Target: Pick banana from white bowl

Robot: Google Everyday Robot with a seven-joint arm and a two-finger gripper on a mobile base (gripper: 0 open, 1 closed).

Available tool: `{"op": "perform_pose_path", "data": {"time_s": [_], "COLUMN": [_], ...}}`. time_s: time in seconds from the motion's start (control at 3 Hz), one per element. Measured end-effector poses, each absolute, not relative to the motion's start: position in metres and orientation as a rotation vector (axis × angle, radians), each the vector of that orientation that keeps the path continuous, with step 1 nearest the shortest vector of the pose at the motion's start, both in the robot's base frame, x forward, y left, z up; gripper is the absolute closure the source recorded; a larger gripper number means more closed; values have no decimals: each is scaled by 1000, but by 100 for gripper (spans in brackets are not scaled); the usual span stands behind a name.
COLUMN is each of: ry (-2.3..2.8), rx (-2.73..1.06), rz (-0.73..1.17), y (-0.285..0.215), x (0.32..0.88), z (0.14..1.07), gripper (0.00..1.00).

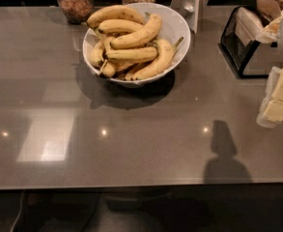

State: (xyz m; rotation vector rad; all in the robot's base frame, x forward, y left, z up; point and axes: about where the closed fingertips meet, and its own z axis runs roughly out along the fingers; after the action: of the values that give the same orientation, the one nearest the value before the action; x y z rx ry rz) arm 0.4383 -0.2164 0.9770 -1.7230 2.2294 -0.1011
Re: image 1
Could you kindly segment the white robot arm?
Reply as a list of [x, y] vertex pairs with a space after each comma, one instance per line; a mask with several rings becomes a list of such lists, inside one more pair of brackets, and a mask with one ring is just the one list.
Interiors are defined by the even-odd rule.
[[[283, 13], [258, 35], [261, 43], [277, 43], [278, 52], [283, 54]], [[273, 67], [269, 73], [266, 95], [256, 118], [258, 125], [274, 128], [283, 122], [283, 67]]]

